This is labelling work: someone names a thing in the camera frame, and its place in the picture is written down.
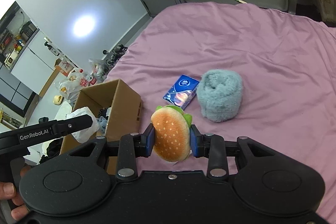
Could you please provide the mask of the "person's left hand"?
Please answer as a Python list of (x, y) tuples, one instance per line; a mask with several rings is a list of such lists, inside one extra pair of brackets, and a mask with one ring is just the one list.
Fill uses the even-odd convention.
[(11, 216), (15, 221), (20, 221), (29, 213), (21, 195), (17, 192), (15, 185), (11, 182), (1, 182), (1, 200), (10, 200), (17, 206), (11, 211)]

